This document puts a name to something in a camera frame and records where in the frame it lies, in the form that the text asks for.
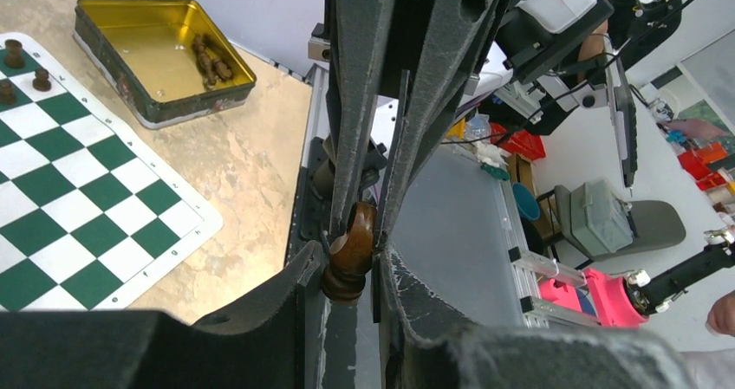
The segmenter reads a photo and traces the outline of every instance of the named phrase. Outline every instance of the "chessboard border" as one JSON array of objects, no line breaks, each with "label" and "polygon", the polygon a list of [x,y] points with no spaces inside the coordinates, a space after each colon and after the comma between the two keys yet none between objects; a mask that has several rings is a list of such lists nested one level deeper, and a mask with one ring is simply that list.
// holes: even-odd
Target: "chessboard border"
[{"label": "chessboard border", "polygon": [[143,142],[123,119],[97,100],[34,38],[19,32],[2,33],[0,34],[0,49],[3,48],[3,42],[7,39],[20,41],[23,49],[32,55],[39,65],[49,71],[49,75],[55,80],[54,83],[62,85],[95,118],[109,127],[128,145],[137,158],[145,162],[162,181],[176,191],[203,220],[163,255],[155,258],[92,310],[126,308],[222,229],[224,224],[222,216],[198,191]]}]

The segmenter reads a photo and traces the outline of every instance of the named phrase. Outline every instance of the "open tin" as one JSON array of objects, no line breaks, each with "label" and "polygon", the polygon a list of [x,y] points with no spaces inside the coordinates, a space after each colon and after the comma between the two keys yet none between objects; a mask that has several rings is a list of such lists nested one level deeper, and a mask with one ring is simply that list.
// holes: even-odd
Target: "open tin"
[{"label": "open tin", "polygon": [[[196,1],[79,0],[75,12],[75,40],[146,127],[240,106],[255,86],[255,73]],[[228,78],[203,69],[195,36]]]}]

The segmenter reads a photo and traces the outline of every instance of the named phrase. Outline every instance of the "green square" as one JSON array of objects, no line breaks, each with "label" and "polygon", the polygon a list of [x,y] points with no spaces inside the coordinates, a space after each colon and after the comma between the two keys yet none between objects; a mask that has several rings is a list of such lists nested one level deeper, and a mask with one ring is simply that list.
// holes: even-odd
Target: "green square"
[{"label": "green square", "polygon": [[26,139],[29,145],[33,146],[49,161],[66,157],[72,152],[77,152],[84,147],[80,141],[71,136],[61,127],[55,127],[50,131],[39,133]]},{"label": "green square", "polygon": [[107,173],[79,188],[92,203],[107,211],[133,194],[113,174]]},{"label": "green square", "polygon": [[127,237],[125,232],[104,214],[74,230],[71,236],[95,257],[102,256]]},{"label": "green square", "polygon": [[18,311],[49,292],[56,282],[30,259],[0,273],[0,305]]},{"label": "green square", "polygon": [[67,232],[38,209],[0,228],[0,235],[13,243],[25,256],[31,256],[66,235]]},{"label": "green square", "polygon": [[133,233],[133,240],[156,258],[178,242],[179,236],[156,218],[146,227]]},{"label": "green square", "polygon": [[84,107],[72,94],[64,93],[36,103],[44,112],[48,113],[59,125],[69,123],[89,115],[89,109]]},{"label": "green square", "polygon": [[[2,56],[0,56],[0,65],[2,65],[2,66],[5,65],[5,64],[3,64],[3,58],[2,58]],[[10,110],[13,107],[19,107],[19,106],[27,105],[27,104],[29,104],[31,102],[30,101],[30,98],[20,88],[18,88],[18,86],[16,86],[15,84],[13,84],[13,93],[16,94],[16,102],[13,103],[12,105],[6,105],[4,103],[0,103],[0,112],[4,112],[6,110]]]},{"label": "green square", "polygon": [[19,140],[21,137],[0,120],[0,146],[10,145]]},{"label": "green square", "polygon": [[38,65],[36,60],[31,57],[29,53],[25,51],[25,49],[22,51],[21,55],[23,56],[23,59],[25,59],[25,66],[23,68],[10,68],[5,65],[5,62],[2,60],[5,58],[5,54],[8,53],[8,50],[6,49],[0,49],[0,71],[3,72],[4,75],[7,75],[8,77],[13,77],[16,75],[24,75],[26,73],[33,73],[36,71],[37,68],[40,68],[41,66]]},{"label": "green square", "polygon": [[116,136],[103,139],[88,150],[110,171],[135,158],[133,151]]},{"label": "green square", "polygon": [[51,164],[23,174],[13,179],[13,182],[39,207],[74,189],[74,186]]},{"label": "green square", "polygon": [[136,194],[140,201],[148,206],[157,216],[179,202],[181,198],[163,182],[158,180]]},{"label": "green square", "polygon": [[95,260],[64,281],[62,288],[81,302],[81,305],[92,309],[110,296],[120,285],[122,281],[107,270],[100,261]]}]

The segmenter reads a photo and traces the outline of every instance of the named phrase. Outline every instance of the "black pawn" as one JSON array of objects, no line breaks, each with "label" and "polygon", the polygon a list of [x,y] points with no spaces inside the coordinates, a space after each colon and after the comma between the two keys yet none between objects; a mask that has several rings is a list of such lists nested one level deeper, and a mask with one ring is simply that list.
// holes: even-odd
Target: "black pawn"
[{"label": "black pawn", "polygon": [[13,84],[10,83],[10,80],[0,81],[0,103],[12,105],[16,100],[16,94],[13,91]]},{"label": "black pawn", "polygon": [[51,90],[49,71],[46,68],[39,68],[36,70],[36,78],[33,79],[33,88],[39,92],[48,92]]},{"label": "black pawn", "polygon": [[8,51],[3,58],[3,62],[10,68],[25,67],[25,59],[23,58],[23,45],[18,40],[5,40],[5,49]]}]

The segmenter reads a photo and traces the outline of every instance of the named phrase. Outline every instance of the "black shirt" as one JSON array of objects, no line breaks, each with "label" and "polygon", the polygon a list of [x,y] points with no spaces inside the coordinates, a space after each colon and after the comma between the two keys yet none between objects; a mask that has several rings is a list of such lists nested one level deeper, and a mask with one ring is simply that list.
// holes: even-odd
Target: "black shirt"
[{"label": "black shirt", "polygon": [[[681,0],[656,0],[656,2],[642,5],[641,16],[635,15],[637,1],[610,0],[615,7],[615,13],[608,19],[608,35],[613,46],[617,49],[628,38],[635,38],[650,28],[650,23],[657,23],[673,10],[681,7]],[[639,41],[629,44],[621,54],[622,65],[625,69],[632,67],[653,50],[657,49],[681,24],[681,12],[668,19],[666,23]]]}]

